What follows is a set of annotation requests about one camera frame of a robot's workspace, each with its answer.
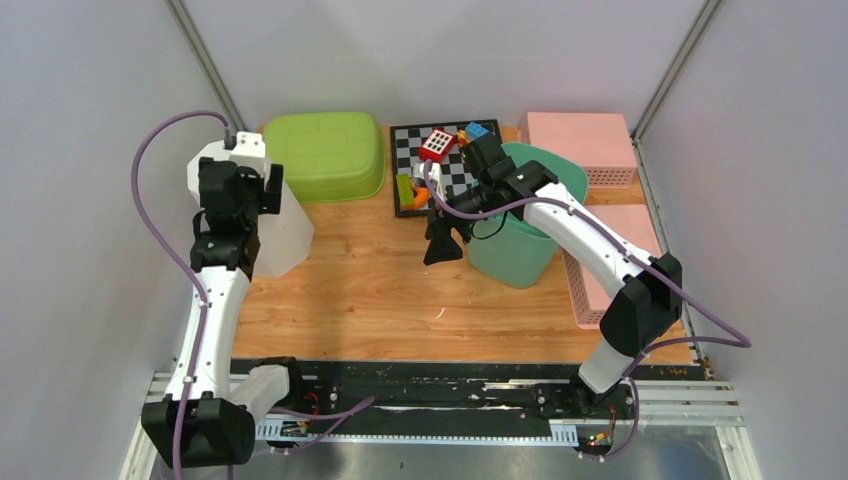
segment wooden surface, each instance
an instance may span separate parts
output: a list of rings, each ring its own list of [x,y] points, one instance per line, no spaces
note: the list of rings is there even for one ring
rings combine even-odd
[[[384,128],[388,144],[388,128]],[[515,141],[517,129],[501,131]],[[424,218],[394,216],[391,165],[372,198],[306,205],[315,225],[309,258],[276,279],[253,280],[233,355],[348,360],[582,362],[600,333],[574,323],[557,253],[528,289],[503,285],[467,259],[422,263]],[[587,204],[644,203],[628,189],[590,189]],[[664,338],[679,337],[679,324]],[[689,363],[685,345],[657,363]]]

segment pink perforated basket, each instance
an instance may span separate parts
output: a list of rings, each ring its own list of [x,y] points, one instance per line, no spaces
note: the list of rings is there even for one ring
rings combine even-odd
[[[586,208],[632,244],[656,257],[662,254],[645,205],[593,205]],[[584,329],[599,328],[598,323],[612,299],[586,267],[577,263],[564,250],[562,260],[577,326]]]
[[[583,167],[590,187],[627,188],[636,176],[636,156],[620,114],[531,112],[518,135],[520,142]]]

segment green plastic basin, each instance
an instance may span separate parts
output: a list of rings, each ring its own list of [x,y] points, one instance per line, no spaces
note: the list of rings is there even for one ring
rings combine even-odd
[[[505,143],[504,151],[516,166],[537,160],[583,203],[589,191],[589,177],[578,165],[555,153],[524,143]],[[497,215],[474,225],[474,234],[485,237],[501,223]],[[468,244],[468,260],[474,268],[507,285],[527,288],[535,284],[557,251],[557,243],[539,229],[507,214],[504,228],[487,240],[474,239]]]

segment checkerboard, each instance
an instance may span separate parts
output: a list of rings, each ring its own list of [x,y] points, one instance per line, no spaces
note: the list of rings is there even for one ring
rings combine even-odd
[[[421,163],[421,160],[418,158],[418,149],[427,141],[427,137],[433,133],[434,128],[441,128],[448,133],[456,135],[472,121],[493,132],[498,137],[498,140],[502,141],[497,120],[468,120],[465,122],[431,123],[426,125],[402,125],[391,128],[392,170],[394,172],[392,175],[392,184],[394,185],[395,216],[416,217],[427,215],[427,212],[431,208],[435,208],[436,202],[431,198],[426,206],[418,210],[401,211],[397,194],[397,184],[394,178],[399,173],[405,173],[415,181],[413,173]],[[445,193],[448,198],[459,195],[471,187],[474,178],[465,169],[458,145],[454,145],[440,166],[442,168],[442,181],[445,183]]]

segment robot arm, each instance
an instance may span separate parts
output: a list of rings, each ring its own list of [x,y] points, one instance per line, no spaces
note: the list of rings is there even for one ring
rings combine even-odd
[[[681,299],[628,257],[653,266],[677,285],[682,281],[680,263],[670,254],[656,259],[629,244],[586,210],[538,162],[516,167],[494,135],[477,138],[461,152],[479,185],[449,199],[450,207],[463,213],[477,213],[531,197],[560,201],[568,208],[533,202],[517,206],[510,213],[556,240],[587,267],[613,298],[600,322],[602,339],[570,385],[569,400],[588,413],[618,384],[642,350],[680,318]],[[468,243],[472,241],[473,222],[444,210],[432,212],[425,235],[430,245],[424,263],[462,258],[462,249],[451,238],[450,230],[456,229]],[[610,238],[624,245],[626,254]]]
[[[172,466],[176,411],[189,385],[182,465],[243,464],[253,451],[256,423],[281,399],[299,399],[302,381],[295,360],[284,357],[253,369],[234,391],[229,382],[236,323],[259,254],[259,215],[280,213],[282,166],[265,157],[261,135],[239,132],[235,139],[207,145],[189,162],[187,173],[189,191],[202,208],[193,222],[190,258],[206,289],[206,323],[195,344],[201,297],[193,291],[176,371],[162,401],[142,407],[141,423]],[[192,357],[197,359],[193,375],[188,371]]]

